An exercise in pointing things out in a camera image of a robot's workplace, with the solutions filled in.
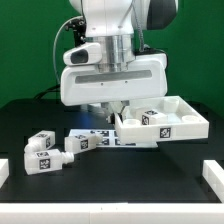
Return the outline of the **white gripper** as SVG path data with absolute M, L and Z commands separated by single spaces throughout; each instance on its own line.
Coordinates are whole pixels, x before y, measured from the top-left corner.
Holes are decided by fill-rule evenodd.
M 120 114 L 130 100 L 162 97 L 167 93 L 167 55 L 157 49 L 137 54 L 123 71 L 103 72 L 99 65 L 103 53 L 99 43 L 85 43 L 63 55 L 61 101 L 66 106 L 102 103 L 109 124 L 115 123 L 115 108 L 110 102 L 121 101 Z

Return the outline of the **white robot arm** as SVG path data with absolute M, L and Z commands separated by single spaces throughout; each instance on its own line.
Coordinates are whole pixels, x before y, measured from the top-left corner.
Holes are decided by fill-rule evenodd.
M 167 93 L 165 52 L 141 45 L 135 32 L 167 27 L 178 0 L 70 0 L 85 39 L 63 55 L 61 100 L 66 106 L 131 102 Z

